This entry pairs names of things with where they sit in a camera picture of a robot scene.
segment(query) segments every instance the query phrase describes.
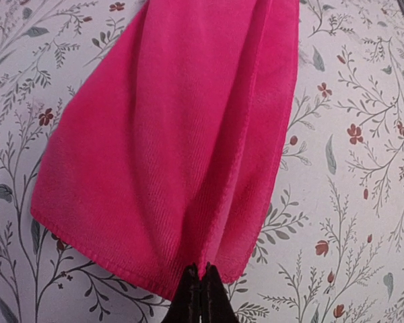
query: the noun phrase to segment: white floral surface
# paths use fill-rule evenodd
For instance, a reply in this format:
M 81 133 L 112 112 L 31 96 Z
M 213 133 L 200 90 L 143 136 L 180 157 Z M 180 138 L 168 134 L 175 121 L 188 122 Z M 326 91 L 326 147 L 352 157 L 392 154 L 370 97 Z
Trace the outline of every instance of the white floral surface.
M 167 301 L 108 274 L 29 212 L 63 109 L 142 5 L 0 0 L 0 322 L 166 313 Z M 401 323 L 404 19 L 393 0 L 300 7 L 299 80 L 272 205 L 246 274 L 226 289 L 243 323 Z

